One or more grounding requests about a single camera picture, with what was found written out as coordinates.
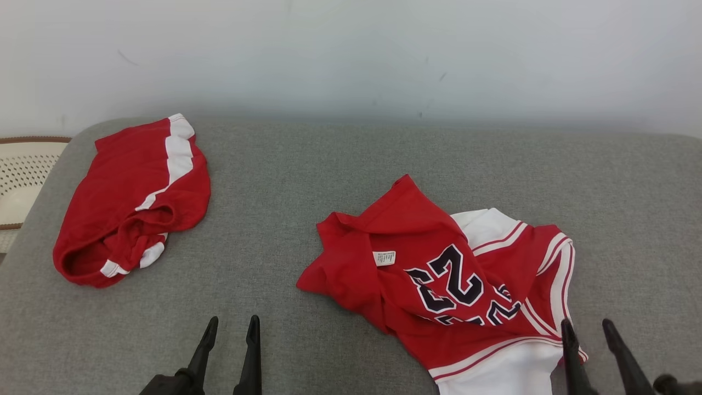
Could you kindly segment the cream perforated laundry basket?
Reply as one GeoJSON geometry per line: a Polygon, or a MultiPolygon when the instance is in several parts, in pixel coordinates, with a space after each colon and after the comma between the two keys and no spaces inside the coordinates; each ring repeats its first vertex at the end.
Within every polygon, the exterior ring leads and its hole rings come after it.
{"type": "Polygon", "coordinates": [[[0,138],[0,255],[9,252],[70,140],[69,137],[0,138]]]}

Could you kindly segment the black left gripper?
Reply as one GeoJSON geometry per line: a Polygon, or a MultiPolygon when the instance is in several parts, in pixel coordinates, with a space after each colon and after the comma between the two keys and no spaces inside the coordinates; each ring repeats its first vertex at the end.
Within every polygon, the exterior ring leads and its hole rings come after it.
{"type": "MultiPolygon", "coordinates": [[[[140,395],[204,395],[209,353],[216,343],[217,332],[218,317],[212,317],[186,368],[188,372],[155,375],[140,395]]],[[[249,321],[246,345],[239,383],[233,389],[233,395],[262,395],[261,321],[258,315],[253,315],[249,321]]]]}

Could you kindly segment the red shorts with white stripe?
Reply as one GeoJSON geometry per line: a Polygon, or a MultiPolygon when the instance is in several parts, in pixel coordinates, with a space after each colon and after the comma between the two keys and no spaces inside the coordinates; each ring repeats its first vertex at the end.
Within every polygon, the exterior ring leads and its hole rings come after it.
{"type": "Polygon", "coordinates": [[[150,267],[172,233],[203,220],[211,198],[207,160],[181,114],[125,128],[95,142],[53,249],[67,281],[115,285],[150,267]]]}

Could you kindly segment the red and white basketball jersey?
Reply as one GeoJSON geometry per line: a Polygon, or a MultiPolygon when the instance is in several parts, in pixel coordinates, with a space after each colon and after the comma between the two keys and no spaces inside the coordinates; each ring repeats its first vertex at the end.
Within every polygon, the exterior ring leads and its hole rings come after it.
{"type": "Polygon", "coordinates": [[[449,215],[409,175],[355,217],[318,223],[298,279],[396,336],[440,395],[552,395],[576,255],[556,225],[449,215]]]}

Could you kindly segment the grey fabric sofa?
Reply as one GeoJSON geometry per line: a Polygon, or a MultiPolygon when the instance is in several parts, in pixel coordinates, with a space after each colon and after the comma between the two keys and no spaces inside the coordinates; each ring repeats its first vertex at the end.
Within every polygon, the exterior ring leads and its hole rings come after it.
{"type": "Polygon", "coordinates": [[[650,379],[702,381],[702,139],[193,120],[206,217],[114,286],[69,283],[52,250],[94,143],[143,123],[74,137],[0,263],[0,395],[138,395],[188,364],[214,315],[205,390],[231,395],[254,314],[266,395],[434,395],[396,339],[295,286],[322,250],[316,223],[405,174],[448,213],[494,207],[572,238],[569,307],[601,393],[624,391],[604,318],[650,379]]]}

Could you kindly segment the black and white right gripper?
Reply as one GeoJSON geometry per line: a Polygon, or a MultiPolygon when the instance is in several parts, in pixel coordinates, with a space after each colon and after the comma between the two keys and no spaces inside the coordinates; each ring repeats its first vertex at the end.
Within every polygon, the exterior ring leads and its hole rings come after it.
{"type": "MultiPolygon", "coordinates": [[[[571,321],[562,320],[560,327],[567,395],[598,395],[582,367],[580,344],[571,321]]],[[[603,320],[603,332],[616,359],[625,395],[656,395],[656,392],[660,395],[702,395],[702,381],[680,382],[672,375],[660,375],[652,386],[612,320],[603,320]]]]}

